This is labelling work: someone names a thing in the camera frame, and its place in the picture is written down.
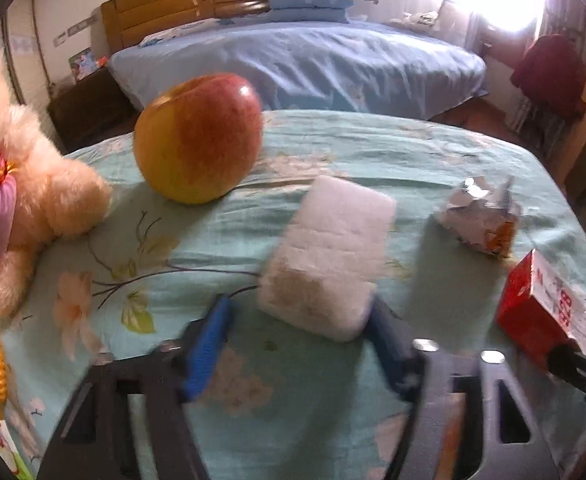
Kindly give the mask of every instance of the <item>floral tablecloth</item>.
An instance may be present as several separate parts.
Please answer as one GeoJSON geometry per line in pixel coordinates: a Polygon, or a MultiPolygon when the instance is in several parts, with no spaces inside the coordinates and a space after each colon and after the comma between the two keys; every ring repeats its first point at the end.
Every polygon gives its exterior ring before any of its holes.
{"type": "MultiPolygon", "coordinates": [[[[537,372],[495,326],[508,265],[432,220],[464,177],[498,183],[515,174],[523,211],[514,259],[537,247],[586,304],[586,238],[540,163],[512,144],[440,124],[312,110],[264,117],[253,172],[202,206],[153,192],[131,135],[70,155],[112,183],[112,211],[88,235],[42,254],[24,305],[0,326],[14,407],[7,418],[33,470],[93,352],[143,354],[200,317],[215,294],[236,292],[240,311],[214,380],[187,408],[211,477],[382,478],[406,407],[385,387],[373,349],[310,335],[255,305],[256,277],[320,174],[397,200],[381,295],[417,336],[449,351],[502,350],[560,469],[569,467],[586,442],[582,396],[537,372]]],[[[138,458],[153,478],[138,400],[138,458]]]]}

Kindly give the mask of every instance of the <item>stuffed animal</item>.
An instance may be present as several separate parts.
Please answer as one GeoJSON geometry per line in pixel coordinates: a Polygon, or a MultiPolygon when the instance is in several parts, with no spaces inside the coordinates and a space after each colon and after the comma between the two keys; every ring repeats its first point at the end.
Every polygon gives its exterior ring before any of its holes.
{"type": "Polygon", "coordinates": [[[3,66],[0,51],[0,317],[7,317],[27,292],[39,251],[102,221],[110,187],[63,158],[31,108],[10,103],[3,66]]]}

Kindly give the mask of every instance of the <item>bed sheet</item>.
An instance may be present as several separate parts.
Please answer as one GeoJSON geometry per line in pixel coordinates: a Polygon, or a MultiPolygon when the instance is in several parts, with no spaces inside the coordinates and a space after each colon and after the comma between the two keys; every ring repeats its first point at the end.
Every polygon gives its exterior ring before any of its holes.
{"type": "Polygon", "coordinates": [[[484,61],[443,41],[377,23],[263,23],[265,16],[218,20],[213,30],[132,46],[108,67],[139,109],[173,85],[214,72],[245,77],[265,110],[425,120],[485,93],[484,61]]]}
{"type": "MultiPolygon", "coordinates": [[[[507,266],[460,245],[432,212],[469,175],[498,182],[516,170],[523,208],[513,252],[532,247],[586,304],[586,238],[564,197],[524,149],[451,126],[331,111],[265,112],[259,161],[207,205],[165,200],[143,181],[131,135],[70,156],[114,187],[108,218],[41,255],[32,289],[2,329],[11,368],[8,421],[33,469],[90,362],[143,354],[202,315],[215,294],[256,283],[314,177],[347,178],[397,200],[378,290],[413,326],[454,352],[500,349],[567,468],[586,443],[586,405],[537,372],[495,326],[507,266]],[[53,311],[66,313],[54,321],[53,311]]],[[[236,326],[214,380],[188,414],[213,479],[381,479],[406,406],[386,388],[370,345],[333,343],[236,296],[236,326]]],[[[154,478],[143,410],[134,428],[144,478],[154,478]]]]}

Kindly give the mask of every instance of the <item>stack of bedding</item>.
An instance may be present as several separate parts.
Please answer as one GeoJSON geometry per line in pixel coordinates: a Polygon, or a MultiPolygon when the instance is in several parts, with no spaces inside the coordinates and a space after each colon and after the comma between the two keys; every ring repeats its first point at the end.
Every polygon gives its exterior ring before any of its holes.
{"type": "Polygon", "coordinates": [[[268,18],[273,22],[348,23],[346,9],[355,0],[269,0],[268,18]]]}

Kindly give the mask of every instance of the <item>white sponge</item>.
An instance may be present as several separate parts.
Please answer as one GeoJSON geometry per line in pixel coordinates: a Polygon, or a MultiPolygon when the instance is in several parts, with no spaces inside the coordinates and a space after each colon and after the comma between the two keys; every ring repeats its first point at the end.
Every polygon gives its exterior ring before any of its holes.
{"type": "Polygon", "coordinates": [[[395,200],[315,179],[260,279],[260,309],[336,341],[361,333],[384,265],[395,200]]]}

